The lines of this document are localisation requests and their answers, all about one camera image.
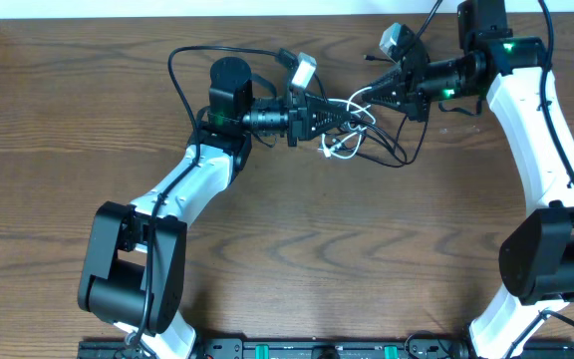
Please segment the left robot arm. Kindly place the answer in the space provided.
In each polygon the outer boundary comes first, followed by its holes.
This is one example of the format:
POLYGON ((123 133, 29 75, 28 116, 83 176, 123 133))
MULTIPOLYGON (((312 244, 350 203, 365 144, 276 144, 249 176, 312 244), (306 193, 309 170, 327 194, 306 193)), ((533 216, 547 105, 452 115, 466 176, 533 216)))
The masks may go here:
POLYGON ((78 304, 126 331, 115 357, 187 358, 196 331, 178 311, 186 235, 206 205, 244 169, 255 136, 279 136, 294 147, 347 122, 349 112, 308 92, 314 58, 278 55, 288 71, 283 95, 257 98, 265 81, 241 58, 210 69, 209 104, 194 119, 181 162, 128 204, 108 201, 96 212, 78 304))

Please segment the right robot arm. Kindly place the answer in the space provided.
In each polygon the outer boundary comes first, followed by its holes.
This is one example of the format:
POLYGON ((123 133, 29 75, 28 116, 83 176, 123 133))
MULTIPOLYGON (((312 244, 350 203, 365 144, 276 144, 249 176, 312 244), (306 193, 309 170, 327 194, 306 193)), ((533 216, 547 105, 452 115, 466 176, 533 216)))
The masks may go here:
POLYGON ((457 8, 461 56, 433 61, 418 32, 393 24, 381 38, 392 69, 364 100, 424 122, 433 103, 486 100, 507 138, 524 191, 524 221, 504 240, 501 286, 467 326, 453 358, 564 358, 562 343, 533 334, 574 303, 574 139, 552 72, 554 39, 517 37, 501 1, 466 0, 457 8))

